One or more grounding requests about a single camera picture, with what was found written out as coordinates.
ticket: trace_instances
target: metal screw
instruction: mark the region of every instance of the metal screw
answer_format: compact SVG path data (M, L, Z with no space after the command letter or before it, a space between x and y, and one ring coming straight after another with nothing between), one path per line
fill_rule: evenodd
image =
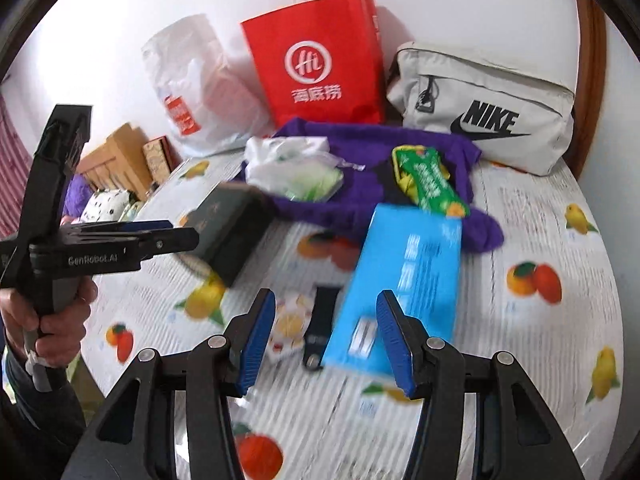
M226 337L224 337L223 335L215 335L209 338L207 344L210 348L222 348L224 345L226 345Z
M151 359L153 359L155 356L155 350L153 350L152 348L145 348L138 354L138 359L140 359L143 363L146 363L147 361L151 361Z
M427 346L432 350L442 350L444 348L444 341L439 337L430 337L427 339Z
M306 367L311 370L317 370L320 366L320 358L316 354L311 354L306 360Z
M500 352L498 354L498 362L501 362L503 365L512 365L513 364L513 356L509 352Z

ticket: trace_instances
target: green snack package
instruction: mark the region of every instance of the green snack package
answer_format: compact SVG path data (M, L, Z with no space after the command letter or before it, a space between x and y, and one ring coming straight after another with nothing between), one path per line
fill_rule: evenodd
M457 218L469 215L469 206L442 174L437 150L423 146L398 146L392 156L396 174L400 177L396 179L398 185L420 209Z

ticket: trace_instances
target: black bracket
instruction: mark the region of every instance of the black bracket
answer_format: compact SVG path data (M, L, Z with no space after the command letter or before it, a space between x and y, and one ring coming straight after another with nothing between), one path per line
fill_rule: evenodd
M191 477L243 480L226 398L242 397L254 384L274 317L275 296L264 288L247 314L192 351L140 351L95 415L62 480L176 480L176 390L187 393Z
M378 296L377 313L398 386L409 398L424 399L405 480L456 478L465 393L478 402L474 480L584 480L558 422L511 353L461 354L429 337L390 290ZM398 343L406 349L402 358L390 349Z
M129 272L156 254L190 251L194 229L170 222L102 222L60 227L69 182L89 140L91 107L56 105L44 129L29 173L18 232L0 241L0 287L15 288L42 317L59 312L75 298L82 276ZM41 330L25 333L35 352ZM66 383L61 368L34 364L38 391Z

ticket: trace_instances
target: blue box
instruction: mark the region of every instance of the blue box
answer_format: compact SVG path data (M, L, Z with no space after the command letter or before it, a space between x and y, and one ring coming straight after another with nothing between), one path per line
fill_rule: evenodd
M368 357L350 355L362 318L376 319L376 298L390 289L430 336L451 342L456 320L462 223L412 206L379 204L353 274L323 365L392 376L380 334Z

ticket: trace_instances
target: person's hand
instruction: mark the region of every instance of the person's hand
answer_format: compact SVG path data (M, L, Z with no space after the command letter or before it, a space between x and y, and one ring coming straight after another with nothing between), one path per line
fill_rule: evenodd
M98 287L91 278L83 278L76 299L65 310L38 319L31 305L15 290L0 290L0 313L6 339L16 355L23 359L23 330L38 327L47 334L36 341L36 352L55 368L67 366L80 351L80 342L86 335L84 322L91 309L89 305L98 297Z

